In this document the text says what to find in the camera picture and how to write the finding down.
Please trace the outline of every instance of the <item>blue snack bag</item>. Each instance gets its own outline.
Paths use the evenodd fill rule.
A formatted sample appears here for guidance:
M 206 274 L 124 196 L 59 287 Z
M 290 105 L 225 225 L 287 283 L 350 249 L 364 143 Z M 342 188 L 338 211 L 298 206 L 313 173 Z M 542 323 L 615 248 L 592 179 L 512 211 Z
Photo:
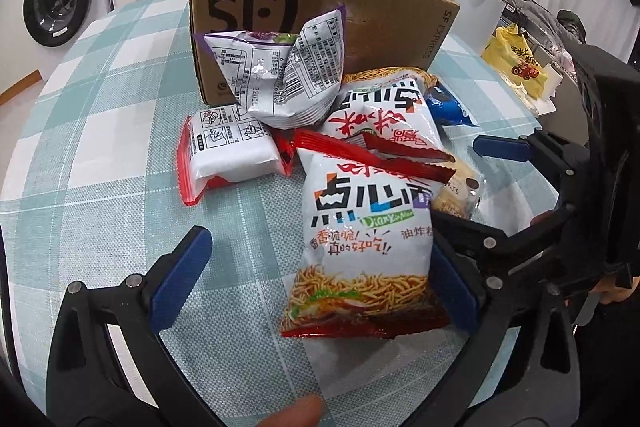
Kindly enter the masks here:
M 435 123 L 476 126 L 463 105 L 441 81 L 426 94 L 425 99 Z

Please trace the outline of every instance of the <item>red car print on bag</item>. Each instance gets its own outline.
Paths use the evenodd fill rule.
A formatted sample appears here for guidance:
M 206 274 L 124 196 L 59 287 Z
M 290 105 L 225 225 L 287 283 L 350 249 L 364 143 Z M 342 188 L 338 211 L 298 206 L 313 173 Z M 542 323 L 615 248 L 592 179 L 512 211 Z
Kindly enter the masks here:
M 521 76 L 522 78 L 524 78 L 524 80 L 536 78 L 540 74 L 540 72 L 536 68 L 530 66 L 526 62 L 521 62 L 517 66 L 511 68 L 511 73 Z

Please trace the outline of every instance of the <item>table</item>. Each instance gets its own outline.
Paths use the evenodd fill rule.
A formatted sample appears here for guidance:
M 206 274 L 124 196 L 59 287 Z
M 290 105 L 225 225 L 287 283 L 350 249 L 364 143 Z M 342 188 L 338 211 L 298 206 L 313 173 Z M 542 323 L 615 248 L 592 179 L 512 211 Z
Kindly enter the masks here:
M 394 341 L 279 336 L 286 286 L 302 251 L 304 173 L 298 168 L 289 179 L 274 175 L 209 191 L 194 207 L 181 204 L 178 134 L 185 116 L 204 107 L 187 4 L 143 0 L 93 22 L 22 130 L 0 223 L 29 396 L 44 409 L 49 343 L 69 282 L 119 284 L 171 251 L 191 225 L 204 225 L 214 239 L 212 259 L 175 326 L 161 335 L 212 409 L 229 426 L 249 426 L 297 396 L 321 393 L 328 404 L 323 427 L 398 425 L 444 374 L 464 335 L 449 327 Z M 482 132 L 517 137 L 536 126 L 491 67 L 447 38 L 430 71 L 480 124 L 442 133 L 447 148 L 486 176 L 474 219 L 514 233 L 552 208 L 555 192 L 530 165 L 471 149 Z M 495 381 L 485 382 L 485 392 Z

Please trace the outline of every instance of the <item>yellow plastic bag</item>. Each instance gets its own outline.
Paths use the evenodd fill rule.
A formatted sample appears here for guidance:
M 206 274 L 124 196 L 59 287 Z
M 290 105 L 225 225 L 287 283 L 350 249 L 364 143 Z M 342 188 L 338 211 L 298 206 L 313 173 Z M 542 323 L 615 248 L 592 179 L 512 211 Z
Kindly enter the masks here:
M 515 24 L 496 28 L 495 37 L 489 39 L 482 58 L 514 84 L 522 84 L 532 98 L 539 98 L 542 94 L 548 75 L 533 58 L 524 36 L 518 35 Z

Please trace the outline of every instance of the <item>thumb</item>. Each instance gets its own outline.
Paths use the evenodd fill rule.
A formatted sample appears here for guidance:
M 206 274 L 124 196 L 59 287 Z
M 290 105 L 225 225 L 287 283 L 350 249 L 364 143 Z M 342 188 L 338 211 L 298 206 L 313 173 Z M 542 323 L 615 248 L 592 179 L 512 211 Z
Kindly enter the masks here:
M 272 414 L 256 427 L 317 427 L 324 403 L 319 396 L 310 394 L 297 399 L 293 405 Z

